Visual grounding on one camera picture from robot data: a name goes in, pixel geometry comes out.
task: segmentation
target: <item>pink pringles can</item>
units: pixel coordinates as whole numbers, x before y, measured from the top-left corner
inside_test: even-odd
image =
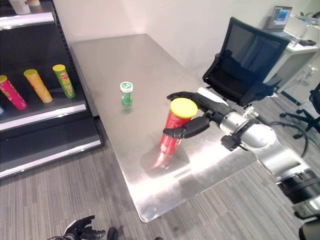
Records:
[[[0,90],[17,109],[22,110],[28,106],[6,75],[0,75]]]

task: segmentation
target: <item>store shelf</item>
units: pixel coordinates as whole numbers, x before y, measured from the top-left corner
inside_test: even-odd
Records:
[[[0,179],[102,145],[88,117],[1,141]]]
[[[61,88],[50,90],[53,97],[53,101],[50,103],[42,103],[33,92],[28,98],[25,98],[28,107],[23,110],[18,110],[11,103],[8,103],[4,114],[0,116],[0,132],[86,111],[87,104],[80,86],[75,87],[75,92],[75,98],[67,98]]]
[[[55,22],[50,2],[42,2],[39,6],[30,7],[30,10],[30,14],[0,17],[0,31]]]

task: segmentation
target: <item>pringles can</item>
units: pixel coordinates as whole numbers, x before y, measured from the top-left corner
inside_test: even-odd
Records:
[[[44,82],[39,76],[39,73],[35,69],[28,69],[23,72],[23,75],[28,79],[33,90],[38,94],[39,98],[44,104],[52,102],[53,98],[48,89],[44,85]]]
[[[189,122],[198,111],[197,105],[190,99],[179,97],[170,104],[170,111],[166,119],[165,128],[173,129]],[[168,155],[173,155],[180,144],[181,139],[162,135],[160,150]]]
[[[0,106],[0,116],[5,113],[5,110]]]
[[[0,75],[0,90],[17,109],[22,110],[28,106],[6,75]]]
[[[54,65],[52,69],[59,80],[59,83],[64,91],[65,96],[69,99],[74,98],[76,96],[76,93],[66,71],[66,66],[62,64],[57,64]]]

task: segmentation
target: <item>office chair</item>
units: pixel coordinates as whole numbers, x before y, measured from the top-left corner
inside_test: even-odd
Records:
[[[312,103],[314,109],[316,112],[320,115],[320,83],[315,87],[314,90],[310,91],[310,96],[309,100]],[[291,114],[291,113],[281,113],[280,117],[284,118],[286,116],[293,117],[295,119],[299,119],[303,122],[308,123],[308,126],[306,127],[305,131],[308,132],[311,128],[315,128],[319,133],[320,133],[320,116],[316,119],[314,119],[305,109],[298,109],[296,111],[297,114],[304,113],[306,117],[296,115],[296,114]],[[301,138],[302,135],[296,134],[293,136],[295,139]]]
[[[290,41],[231,17],[221,52],[202,79],[223,98],[247,106],[274,93],[281,78],[264,79]]]

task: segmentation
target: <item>stainless steel table surface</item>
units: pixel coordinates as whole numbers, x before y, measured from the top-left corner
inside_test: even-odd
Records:
[[[141,221],[161,216],[255,161],[241,148],[224,148],[224,133],[214,123],[183,139],[172,157],[160,153],[170,106],[166,96],[196,92],[204,84],[148,35],[81,41],[72,50]],[[122,81],[133,83],[130,108],[121,103]]]

